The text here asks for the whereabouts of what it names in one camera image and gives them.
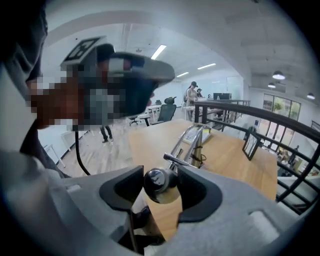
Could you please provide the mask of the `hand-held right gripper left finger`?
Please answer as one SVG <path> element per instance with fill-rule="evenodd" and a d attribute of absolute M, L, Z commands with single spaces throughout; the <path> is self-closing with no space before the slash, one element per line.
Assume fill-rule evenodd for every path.
<path fill-rule="evenodd" d="M 144 167 L 67 178 L 63 184 L 85 218 L 119 242 L 131 228 L 132 206 L 143 187 Z"/>

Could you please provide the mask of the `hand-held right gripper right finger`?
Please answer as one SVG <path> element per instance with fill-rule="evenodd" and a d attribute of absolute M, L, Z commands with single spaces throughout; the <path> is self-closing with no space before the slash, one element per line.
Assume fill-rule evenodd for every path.
<path fill-rule="evenodd" d="M 178 191 L 182 211 L 175 235 L 159 256 L 278 256 L 303 225 L 249 184 L 204 169 L 149 173 L 149 196 L 158 203 Z"/>

